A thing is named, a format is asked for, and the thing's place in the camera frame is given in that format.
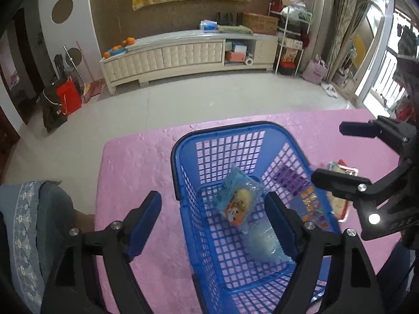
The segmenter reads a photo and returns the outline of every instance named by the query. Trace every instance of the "blue plastic basket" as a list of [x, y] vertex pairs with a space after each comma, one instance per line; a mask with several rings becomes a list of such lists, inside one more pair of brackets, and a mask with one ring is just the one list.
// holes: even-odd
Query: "blue plastic basket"
[[[236, 227], [214, 207], [213, 200], [235, 164], [275, 191], [284, 204], [325, 230], [339, 232], [324, 191], [315, 189], [318, 208], [307, 209], [294, 198], [298, 186], [281, 185], [275, 177], [284, 166], [309, 180], [309, 163], [294, 138], [271, 122], [252, 122], [196, 131], [181, 138], [172, 150], [173, 182], [181, 202], [181, 217], [195, 287], [204, 313], [272, 313], [294, 270], [293, 263], [251, 260]], [[252, 220], [266, 216], [260, 199]], [[329, 261], [323, 266], [313, 300], [322, 296]]]

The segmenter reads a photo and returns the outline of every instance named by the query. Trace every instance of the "roll of tape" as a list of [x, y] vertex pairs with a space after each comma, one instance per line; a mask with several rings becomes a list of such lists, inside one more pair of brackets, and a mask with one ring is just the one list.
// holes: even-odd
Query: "roll of tape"
[[250, 56], [246, 56], [246, 59], [244, 59], [244, 63], [246, 65], [253, 65], [253, 58], [251, 58]]

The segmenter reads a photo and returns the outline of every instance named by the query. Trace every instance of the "metal bolt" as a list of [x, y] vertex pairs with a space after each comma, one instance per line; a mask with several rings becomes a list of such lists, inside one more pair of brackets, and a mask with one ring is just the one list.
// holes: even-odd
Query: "metal bolt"
[[364, 183], [362, 183], [362, 184], [359, 184], [358, 185], [358, 191], [360, 191], [360, 192], [364, 192], [366, 189], [367, 189], [367, 185], [366, 184], [364, 184]]
[[111, 228], [113, 230], [118, 230], [118, 229], [122, 228], [122, 222], [121, 221], [113, 221], [111, 223]]
[[352, 228], [346, 229], [346, 233], [348, 234], [348, 236], [351, 236], [351, 237], [357, 236], [357, 231]]
[[308, 230], [314, 230], [316, 225], [313, 222], [308, 221], [308, 222], [304, 222], [304, 227]]
[[70, 229], [70, 236], [77, 236], [79, 234], [79, 228], [72, 228]]

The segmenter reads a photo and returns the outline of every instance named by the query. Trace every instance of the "pink mat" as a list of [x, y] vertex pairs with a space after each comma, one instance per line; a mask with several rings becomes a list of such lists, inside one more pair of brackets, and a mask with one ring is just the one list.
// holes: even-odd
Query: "pink mat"
[[[360, 176], [373, 182], [397, 166], [398, 156], [379, 139], [344, 137], [342, 121], [368, 121], [366, 110], [338, 110], [261, 115], [204, 122], [163, 130], [147, 131], [117, 138], [103, 149], [96, 199], [96, 230], [122, 220], [138, 207], [150, 190], [162, 195], [163, 206], [143, 253], [131, 263], [138, 284], [155, 314], [201, 313], [191, 280], [184, 234], [175, 199], [170, 153], [184, 134], [241, 122], [267, 120], [284, 126], [297, 140], [313, 166], [343, 159], [357, 167]], [[355, 209], [342, 229], [360, 223]], [[375, 272], [387, 260], [400, 234], [364, 242]], [[118, 313], [103, 261], [98, 261], [99, 277], [108, 311]]]

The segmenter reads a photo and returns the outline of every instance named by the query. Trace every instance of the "orange fruit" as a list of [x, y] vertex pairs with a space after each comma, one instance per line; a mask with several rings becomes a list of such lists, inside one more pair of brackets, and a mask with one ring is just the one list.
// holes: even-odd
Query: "orange fruit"
[[127, 42], [128, 45], [134, 45], [135, 44], [135, 39], [133, 37], [129, 37], [126, 40], [126, 42]]

